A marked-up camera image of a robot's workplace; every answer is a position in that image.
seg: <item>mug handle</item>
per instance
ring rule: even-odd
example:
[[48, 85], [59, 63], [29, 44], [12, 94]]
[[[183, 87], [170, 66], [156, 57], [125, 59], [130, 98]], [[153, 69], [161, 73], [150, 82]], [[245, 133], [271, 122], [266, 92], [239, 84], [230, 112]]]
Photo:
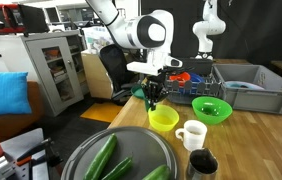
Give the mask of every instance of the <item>mug handle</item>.
[[175, 131], [175, 136], [178, 138], [178, 139], [181, 139], [181, 141], [183, 141], [183, 137], [180, 135], [180, 133], [183, 133], [184, 134], [184, 129], [183, 128], [179, 128]]

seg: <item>white cabinet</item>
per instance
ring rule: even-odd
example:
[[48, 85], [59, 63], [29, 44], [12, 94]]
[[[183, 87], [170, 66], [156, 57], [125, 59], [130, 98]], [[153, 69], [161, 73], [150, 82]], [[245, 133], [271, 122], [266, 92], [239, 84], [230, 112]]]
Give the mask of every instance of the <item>white cabinet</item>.
[[57, 116], [88, 91], [78, 35], [79, 31], [66, 31], [0, 36], [0, 54], [8, 70], [27, 71], [28, 80], [39, 82], [46, 115]]

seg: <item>white mug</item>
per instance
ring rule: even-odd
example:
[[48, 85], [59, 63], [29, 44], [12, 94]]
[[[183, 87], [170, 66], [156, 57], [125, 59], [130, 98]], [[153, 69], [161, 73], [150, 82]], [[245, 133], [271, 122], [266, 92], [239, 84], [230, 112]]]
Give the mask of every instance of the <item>white mug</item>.
[[202, 122], [188, 120], [184, 123], [184, 128], [175, 131], [175, 136], [183, 141], [183, 146], [188, 151], [194, 151], [202, 148], [207, 131], [207, 127]]

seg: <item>black curtain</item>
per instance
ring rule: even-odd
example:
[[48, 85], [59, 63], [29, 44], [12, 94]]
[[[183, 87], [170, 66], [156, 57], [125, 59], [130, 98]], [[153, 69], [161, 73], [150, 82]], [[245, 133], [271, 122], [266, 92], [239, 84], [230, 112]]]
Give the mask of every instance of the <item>black curtain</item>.
[[[225, 21], [221, 35], [209, 36], [214, 58], [246, 59], [253, 64], [268, 65], [282, 60], [282, 0], [218, 1], [218, 15]], [[167, 10], [174, 16], [174, 57], [194, 57], [198, 39], [192, 32], [202, 20], [203, 0], [142, 0], [141, 13]]]

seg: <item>metal cup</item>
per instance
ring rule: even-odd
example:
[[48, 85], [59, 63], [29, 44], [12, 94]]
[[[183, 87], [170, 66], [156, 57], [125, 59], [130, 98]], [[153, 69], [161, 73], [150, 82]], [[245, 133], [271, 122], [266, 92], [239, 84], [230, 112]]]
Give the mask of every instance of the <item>metal cup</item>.
[[188, 180], [215, 179], [218, 161], [207, 148], [191, 152], [187, 167]]

